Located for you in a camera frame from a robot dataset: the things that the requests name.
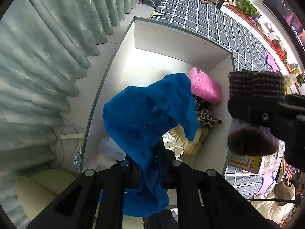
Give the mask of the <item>purple brown knit hat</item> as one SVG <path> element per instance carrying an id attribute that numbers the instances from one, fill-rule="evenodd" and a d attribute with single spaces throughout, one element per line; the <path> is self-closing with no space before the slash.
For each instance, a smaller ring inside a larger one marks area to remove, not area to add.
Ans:
<path id="1" fill-rule="evenodd" d="M 277 152 L 279 140 L 267 127 L 272 109 L 285 100 L 284 77 L 272 71 L 229 73 L 228 111 L 232 122 L 229 150 L 238 156 L 267 156 Z"/>

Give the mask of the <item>cream yellow scrunchie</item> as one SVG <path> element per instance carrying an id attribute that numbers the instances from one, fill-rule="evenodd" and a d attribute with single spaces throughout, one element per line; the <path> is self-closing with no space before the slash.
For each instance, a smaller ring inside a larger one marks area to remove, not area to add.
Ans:
<path id="1" fill-rule="evenodd" d="M 209 127 L 199 127 L 192 141 L 186 138 L 184 129 L 181 125 L 171 129 L 169 133 L 176 140 L 176 142 L 180 143 L 186 156 L 194 157 L 201 149 L 202 142 L 207 138 L 207 135 L 209 134 Z"/>

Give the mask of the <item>white dotted scrunchie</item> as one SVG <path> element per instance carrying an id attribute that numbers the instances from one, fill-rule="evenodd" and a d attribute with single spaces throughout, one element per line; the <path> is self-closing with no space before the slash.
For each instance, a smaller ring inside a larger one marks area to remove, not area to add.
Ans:
<path id="1" fill-rule="evenodd" d="M 165 133 L 162 136 L 162 139 L 163 139 L 164 147 L 168 150 L 173 151 L 176 159 L 180 158 L 183 155 L 184 149 L 182 148 L 180 143 L 178 143 L 175 140 L 175 138 L 170 135 L 169 132 Z"/>

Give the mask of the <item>leopard print scrunchie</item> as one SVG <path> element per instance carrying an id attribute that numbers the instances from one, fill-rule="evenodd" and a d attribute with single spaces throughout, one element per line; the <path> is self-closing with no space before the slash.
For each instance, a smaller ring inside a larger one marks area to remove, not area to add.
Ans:
<path id="1" fill-rule="evenodd" d="M 211 114 L 211 104 L 203 98 L 193 94 L 194 102 L 197 108 L 197 121 L 200 126 L 213 127 L 222 123 L 221 120 L 213 118 Z"/>

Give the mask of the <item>pink foam sponge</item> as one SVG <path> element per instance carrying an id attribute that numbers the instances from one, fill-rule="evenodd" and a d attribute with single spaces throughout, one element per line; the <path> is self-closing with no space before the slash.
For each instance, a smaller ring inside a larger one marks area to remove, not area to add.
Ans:
<path id="1" fill-rule="evenodd" d="M 208 74 L 193 67 L 188 78 L 191 81 L 191 92 L 209 102 L 210 104 L 219 104 L 222 102 L 221 85 L 212 79 Z"/>

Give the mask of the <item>blue mesh cloth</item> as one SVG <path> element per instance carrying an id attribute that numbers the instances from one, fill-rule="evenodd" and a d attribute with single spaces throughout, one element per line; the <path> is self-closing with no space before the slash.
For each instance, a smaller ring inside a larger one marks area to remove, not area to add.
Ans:
<path id="1" fill-rule="evenodd" d="M 199 128 L 185 73 L 168 74 L 147 87 L 129 86 L 107 102 L 102 111 L 106 133 L 142 170 L 139 189 L 127 189 L 123 214 L 148 217 L 169 204 L 160 186 L 155 147 L 172 128 L 181 125 L 187 139 Z"/>

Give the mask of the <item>light blue fluffy scrunchie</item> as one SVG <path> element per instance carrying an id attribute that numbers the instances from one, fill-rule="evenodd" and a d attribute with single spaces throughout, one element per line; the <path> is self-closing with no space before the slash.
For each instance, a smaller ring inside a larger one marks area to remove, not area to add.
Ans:
<path id="1" fill-rule="evenodd" d="M 118 146 L 118 144 L 109 136 L 104 137 L 100 142 L 100 149 L 111 158 L 118 161 L 125 160 L 126 153 Z"/>

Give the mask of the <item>cream cushion chair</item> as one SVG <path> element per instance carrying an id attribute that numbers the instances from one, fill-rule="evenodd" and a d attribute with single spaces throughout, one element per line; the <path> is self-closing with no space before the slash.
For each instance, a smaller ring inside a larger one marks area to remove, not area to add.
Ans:
<path id="1" fill-rule="evenodd" d="M 64 170 L 46 170 L 30 177 L 17 177 L 15 181 L 17 198 L 30 221 L 75 180 L 76 177 L 72 173 Z"/>

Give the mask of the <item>beige jacket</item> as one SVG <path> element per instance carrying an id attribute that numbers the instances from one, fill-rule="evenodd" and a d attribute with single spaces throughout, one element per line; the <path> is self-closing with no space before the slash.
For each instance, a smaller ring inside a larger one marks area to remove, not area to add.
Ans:
<path id="1" fill-rule="evenodd" d="M 276 184 L 267 194 L 256 196 L 255 199 L 262 201 L 250 201 L 250 204 L 265 218 L 276 223 L 281 223 L 288 217 L 295 204 L 277 201 L 266 201 L 268 199 L 296 200 L 295 187 L 290 187 L 284 183 Z"/>

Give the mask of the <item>red low shelf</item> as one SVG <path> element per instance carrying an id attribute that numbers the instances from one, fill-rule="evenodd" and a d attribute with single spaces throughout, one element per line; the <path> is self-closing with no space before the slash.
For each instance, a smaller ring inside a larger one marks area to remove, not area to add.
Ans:
<path id="1" fill-rule="evenodd" d="M 295 51 L 294 46 L 290 46 L 288 44 L 287 40 L 285 40 L 284 36 L 277 30 L 276 27 L 274 27 L 273 24 L 271 24 L 271 27 L 275 29 L 275 31 L 270 34 L 268 31 L 264 31 L 265 26 L 262 27 L 261 23 L 257 25 L 252 19 L 241 13 L 237 8 L 230 4 L 222 5 L 221 10 L 242 24 L 261 42 L 266 50 L 272 55 L 279 69 L 283 73 L 290 73 L 290 65 L 292 64 L 297 64 L 300 72 L 304 72 L 304 67 L 301 63 L 301 59 L 297 56 L 297 52 Z M 282 55 L 277 51 L 277 48 L 275 47 L 274 42 L 270 40 L 269 35 L 271 35 L 272 39 L 279 39 L 281 41 L 280 45 L 283 47 L 283 49 L 285 49 L 287 53 L 286 61 L 282 60 Z"/>

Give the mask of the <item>grey grid carpet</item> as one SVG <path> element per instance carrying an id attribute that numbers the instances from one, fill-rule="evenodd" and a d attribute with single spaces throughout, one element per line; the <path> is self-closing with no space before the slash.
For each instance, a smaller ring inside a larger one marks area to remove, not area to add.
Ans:
<path id="1" fill-rule="evenodd" d="M 242 24 L 201 0 L 149 0 L 159 15 L 153 20 L 169 23 L 204 36 L 233 54 L 234 69 L 271 71 L 268 52 L 260 41 Z M 279 143 L 277 157 L 272 159 L 271 173 L 255 174 L 227 166 L 225 179 L 244 197 L 267 196 L 275 186 L 275 178 L 284 156 L 285 143 Z"/>

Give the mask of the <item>green plant on shelf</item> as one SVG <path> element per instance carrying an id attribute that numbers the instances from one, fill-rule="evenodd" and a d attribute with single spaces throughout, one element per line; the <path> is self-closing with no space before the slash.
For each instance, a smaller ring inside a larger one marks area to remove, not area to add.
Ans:
<path id="1" fill-rule="evenodd" d="M 229 0 L 229 3 L 254 21 L 263 16 L 249 0 Z"/>

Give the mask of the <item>white storage box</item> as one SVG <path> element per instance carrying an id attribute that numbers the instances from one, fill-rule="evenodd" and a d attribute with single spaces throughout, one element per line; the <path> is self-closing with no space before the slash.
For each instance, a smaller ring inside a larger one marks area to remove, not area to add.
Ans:
<path id="1" fill-rule="evenodd" d="M 126 174 L 110 175 L 125 193 L 126 216 L 149 216 L 170 203 L 160 155 L 174 151 L 164 146 L 163 135 L 179 127 L 188 140 L 200 138 L 191 69 L 202 70 L 220 85 L 221 98 L 213 102 L 212 114 L 221 123 L 201 141 L 188 172 L 213 169 L 223 174 L 232 119 L 227 110 L 233 70 L 229 51 L 189 30 L 135 19 L 105 71 L 87 126 L 81 169 L 120 167 L 100 147 L 102 142 L 117 145 L 136 164 L 137 188 L 124 186 Z"/>

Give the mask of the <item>grey-green curtain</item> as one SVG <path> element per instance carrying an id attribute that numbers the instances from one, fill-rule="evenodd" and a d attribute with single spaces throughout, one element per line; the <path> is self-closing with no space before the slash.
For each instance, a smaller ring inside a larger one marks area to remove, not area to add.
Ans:
<path id="1" fill-rule="evenodd" d="M 1 212 L 15 228 L 30 219 L 15 191 L 19 173 L 54 159 L 59 114 L 77 79 L 139 0 L 1 0 Z"/>

